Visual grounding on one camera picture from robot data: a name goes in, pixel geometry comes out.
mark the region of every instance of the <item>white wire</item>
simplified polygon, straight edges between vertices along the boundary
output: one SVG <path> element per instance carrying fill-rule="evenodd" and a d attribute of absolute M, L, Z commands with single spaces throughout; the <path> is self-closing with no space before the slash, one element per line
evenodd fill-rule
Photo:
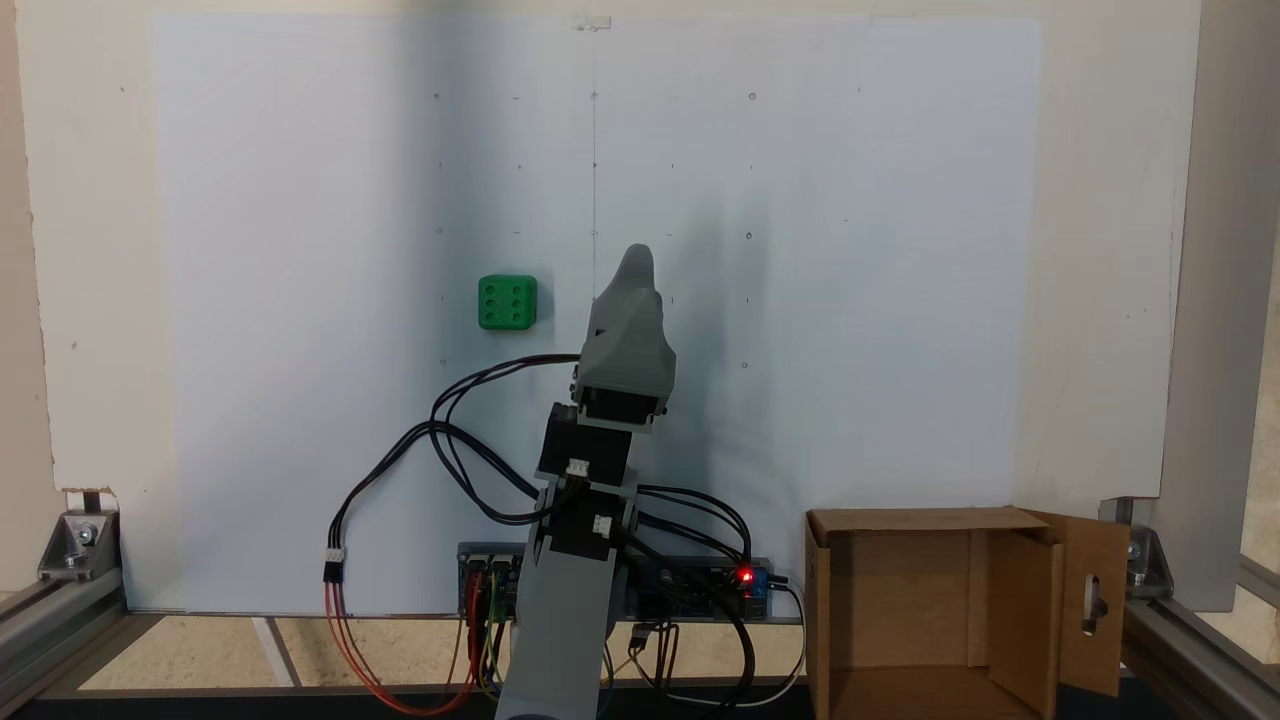
<path fill-rule="evenodd" d="M 755 702 L 740 702 L 740 703 L 735 705 L 733 707 L 762 707 L 762 706 L 769 705 L 771 702 L 773 702 L 773 701 L 781 698 L 782 696 L 787 694 L 787 691 L 790 691 L 792 687 L 795 687 L 796 680 L 800 678 L 800 664 L 804 662 L 805 655 L 809 653 L 809 620 L 804 616 L 804 593 L 801 593 L 799 589 L 796 589 L 795 587 L 792 587 L 790 583 L 787 583 L 787 588 L 786 589 L 787 589 L 787 592 L 791 593 L 791 597 L 795 598 L 796 607 L 800 609 L 800 633 L 801 633 L 801 637 L 804 638 L 801 641 L 801 643 L 800 643 L 800 660 L 796 661 L 795 670 L 791 671 L 791 679 L 788 679 L 787 684 L 782 685 L 778 689 L 778 692 L 773 693 L 772 696 L 769 696 L 769 697 L 767 697 L 764 700 L 758 700 Z M 644 682 L 650 688 L 653 687 L 653 683 L 649 682 L 649 678 L 644 678 Z M 721 701 L 718 701 L 718 700 L 705 700 L 705 698 L 700 698 L 700 697 L 684 697 L 684 696 L 671 694 L 671 693 L 667 693 L 667 697 L 669 697 L 671 700 L 680 701 L 680 702 L 692 702 L 695 705 L 713 705 L 713 706 L 717 706 L 717 707 L 721 705 Z"/>

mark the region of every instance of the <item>box handle hole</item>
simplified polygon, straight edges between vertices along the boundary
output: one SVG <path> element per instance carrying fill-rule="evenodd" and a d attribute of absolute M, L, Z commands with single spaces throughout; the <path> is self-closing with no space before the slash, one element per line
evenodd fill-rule
<path fill-rule="evenodd" d="M 1098 619 L 1106 618 L 1110 609 L 1107 601 L 1102 600 L 1102 583 L 1096 575 L 1084 577 L 1084 620 L 1080 628 L 1085 635 L 1093 637 L 1098 632 Z"/>

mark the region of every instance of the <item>white connector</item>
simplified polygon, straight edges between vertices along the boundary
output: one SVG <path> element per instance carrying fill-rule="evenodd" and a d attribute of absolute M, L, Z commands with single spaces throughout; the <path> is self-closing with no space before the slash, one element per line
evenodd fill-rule
<path fill-rule="evenodd" d="M 576 478 L 586 478 L 586 470 L 591 464 L 586 460 L 579 460 L 577 457 L 568 459 L 568 469 L 564 470 L 566 475 L 573 475 Z"/>
<path fill-rule="evenodd" d="M 596 515 L 595 521 L 591 523 L 591 532 L 603 538 L 608 538 L 609 533 L 613 532 L 613 518 Z"/>

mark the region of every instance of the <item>cardboard flap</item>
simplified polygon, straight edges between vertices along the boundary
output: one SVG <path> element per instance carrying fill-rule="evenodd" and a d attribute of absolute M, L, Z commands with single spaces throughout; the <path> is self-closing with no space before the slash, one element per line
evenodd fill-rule
<path fill-rule="evenodd" d="M 810 519 L 804 524 L 804 614 L 809 624 L 805 674 L 815 720 L 831 716 L 831 551 L 820 547 Z"/>
<path fill-rule="evenodd" d="M 1043 528 L 1044 521 L 1012 506 L 922 510 L 810 510 L 818 544 L 832 533 L 859 530 L 982 530 Z"/>
<path fill-rule="evenodd" d="M 1129 528 L 1051 512 L 1032 515 L 1047 523 L 1065 547 L 1059 679 L 1117 696 Z M 1096 597 L 1091 578 L 1097 580 Z"/>
<path fill-rule="evenodd" d="M 1057 705 L 1062 553 L 1016 532 L 988 537 L 988 678 L 1050 720 Z"/>

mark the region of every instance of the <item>yellow wire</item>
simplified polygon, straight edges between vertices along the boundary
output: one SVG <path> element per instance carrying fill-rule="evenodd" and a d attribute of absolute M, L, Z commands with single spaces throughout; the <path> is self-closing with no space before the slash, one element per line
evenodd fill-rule
<path fill-rule="evenodd" d="M 494 605 L 494 600 L 495 600 L 495 597 L 498 594 L 498 575 L 497 574 L 492 575 L 492 579 L 493 579 L 493 584 L 490 585 L 492 591 L 490 591 L 490 594 L 489 594 L 489 619 L 485 620 L 485 647 L 484 647 L 485 653 L 488 653 L 489 657 L 493 657 L 493 605 Z M 500 683 L 502 682 L 502 675 L 498 674 L 498 664 L 497 662 L 493 664 L 493 674 L 498 679 L 498 682 Z M 480 692 L 483 692 L 485 696 L 488 696 L 489 700 L 492 700 L 494 702 L 498 702 L 498 696 L 493 694 L 493 692 L 489 689 L 489 683 L 485 682 L 484 673 L 480 673 L 479 678 L 476 678 L 476 680 L 477 680 L 476 684 L 480 685 Z"/>

